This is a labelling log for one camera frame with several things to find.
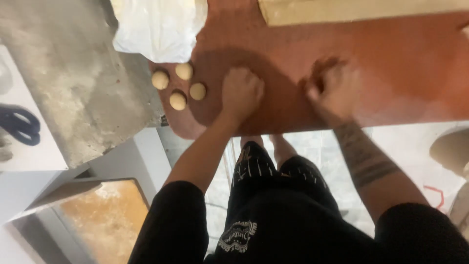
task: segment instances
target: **black shorts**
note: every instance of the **black shorts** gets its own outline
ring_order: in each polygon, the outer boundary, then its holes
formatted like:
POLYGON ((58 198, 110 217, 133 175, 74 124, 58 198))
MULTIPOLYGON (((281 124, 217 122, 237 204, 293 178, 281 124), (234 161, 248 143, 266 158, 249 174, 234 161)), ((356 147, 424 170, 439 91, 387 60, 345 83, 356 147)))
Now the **black shorts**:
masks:
POLYGON ((303 192, 340 216, 337 203, 316 165, 304 157, 294 156, 277 171, 265 149, 249 141, 242 148, 234 167, 227 220, 258 192, 272 188, 303 192))

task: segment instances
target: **printed logo on shorts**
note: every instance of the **printed logo on shorts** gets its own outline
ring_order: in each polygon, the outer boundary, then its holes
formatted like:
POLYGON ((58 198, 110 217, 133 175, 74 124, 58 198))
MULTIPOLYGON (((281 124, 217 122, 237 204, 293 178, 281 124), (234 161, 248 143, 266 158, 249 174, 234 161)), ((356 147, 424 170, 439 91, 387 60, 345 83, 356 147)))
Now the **printed logo on shorts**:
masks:
POLYGON ((238 250, 240 253, 248 250, 249 239, 256 233, 257 223, 236 222, 220 237, 218 245, 226 252, 238 250))

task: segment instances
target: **hand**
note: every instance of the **hand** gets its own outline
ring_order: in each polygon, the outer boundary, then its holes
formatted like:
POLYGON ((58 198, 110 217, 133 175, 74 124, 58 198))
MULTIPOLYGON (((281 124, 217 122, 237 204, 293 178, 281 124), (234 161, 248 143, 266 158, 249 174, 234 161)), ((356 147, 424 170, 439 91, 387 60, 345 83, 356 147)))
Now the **hand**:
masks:
POLYGON ((330 62, 315 65, 321 69, 314 70, 316 76, 307 81, 305 91, 318 114, 334 128, 353 119, 362 84, 358 70, 344 62, 330 62))
POLYGON ((232 68, 223 80, 222 91, 222 113, 239 125, 259 108, 264 82, 248 68, 232 68))

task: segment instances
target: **terracotta countertop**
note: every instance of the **terracotta countertop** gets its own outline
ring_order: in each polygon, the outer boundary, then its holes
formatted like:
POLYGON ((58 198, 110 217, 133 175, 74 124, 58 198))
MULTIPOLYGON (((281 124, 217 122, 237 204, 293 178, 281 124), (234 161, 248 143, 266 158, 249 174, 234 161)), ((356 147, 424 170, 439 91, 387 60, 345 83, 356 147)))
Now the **terracotta countertop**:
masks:
POLYGON ((193 79, 180 80, 175 64, 150 62, 152 71, 170 75, 159 94, 169 125, 183 138, 197 138, 221 111, 222 80, 236 65, 266 83, 261 108, 238 135, 323 129, 297 83, 330 56, 361 69, 356 118, 363 126, 469 119, 469 40, 461 32, 469 12, 269 28, 256 0, 208 3, 192 53, 193 79), (195 82, 207 87, 202 101, 189 96, 195 82), (186 94, 186 109, 169 105, 174 91, 186 94))

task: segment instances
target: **tattoo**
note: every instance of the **tattoo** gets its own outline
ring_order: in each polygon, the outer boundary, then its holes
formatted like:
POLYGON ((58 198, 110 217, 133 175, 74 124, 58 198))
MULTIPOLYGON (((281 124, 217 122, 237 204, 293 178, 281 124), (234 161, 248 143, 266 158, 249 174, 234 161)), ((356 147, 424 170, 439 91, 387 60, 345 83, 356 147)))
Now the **tattoo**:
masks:
POLYGON ((355 122, 345 123, 334 132, 357 188, 401 171, 355 122))

